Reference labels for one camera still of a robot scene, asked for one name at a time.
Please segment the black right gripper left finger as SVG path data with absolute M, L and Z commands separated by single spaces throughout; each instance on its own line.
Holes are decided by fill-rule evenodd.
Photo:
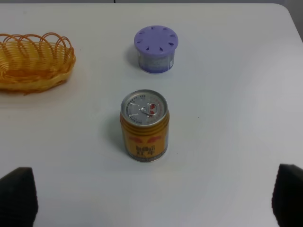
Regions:
M 0 179 L 0 225 L 32 227 L 38 213 L 33 170 L 18 167 Z

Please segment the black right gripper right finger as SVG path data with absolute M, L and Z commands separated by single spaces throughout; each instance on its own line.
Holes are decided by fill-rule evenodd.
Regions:
M 303 170 L 280 164 L 272 194 L 272 210 L 280 227 L 303 225 Z

